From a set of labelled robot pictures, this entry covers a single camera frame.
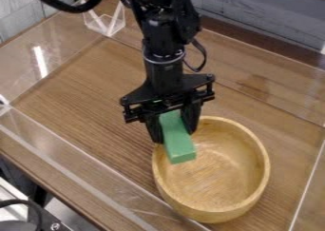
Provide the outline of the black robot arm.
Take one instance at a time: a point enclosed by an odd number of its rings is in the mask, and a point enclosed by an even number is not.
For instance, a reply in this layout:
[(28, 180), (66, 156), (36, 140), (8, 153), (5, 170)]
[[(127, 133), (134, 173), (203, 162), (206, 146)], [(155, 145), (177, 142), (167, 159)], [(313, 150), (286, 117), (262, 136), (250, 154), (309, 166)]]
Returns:
[(201, 16), (191, 0), (120, 0), (132, 11), (142, 32), (142, 58), (146, 78), (120, 98), (124, 121), (146, 124), (151, 141), (163, 142), (160, 116), (181, 112), (186, 133), (198, 126), (202, 105), (214, 98), (214, 76), (195, 67), (190, 74), (186, 45), (203, 46), (195, 39)]

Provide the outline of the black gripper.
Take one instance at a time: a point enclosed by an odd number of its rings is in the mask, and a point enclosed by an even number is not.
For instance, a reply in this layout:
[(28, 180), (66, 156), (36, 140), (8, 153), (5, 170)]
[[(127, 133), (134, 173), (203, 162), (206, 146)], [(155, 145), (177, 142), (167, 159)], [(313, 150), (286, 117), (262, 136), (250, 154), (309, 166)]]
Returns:
[(174, 58), (143, 54), (146, 78), (142, 85), (120, 98), (127, 123), (146, 123), (151, 140), (163, 143), (159, 116), (179, 110), (189, 134), (198, 127), (202, 105), (214, 99), (214, 75), (199, 69), (185, 73), (185, 54)]

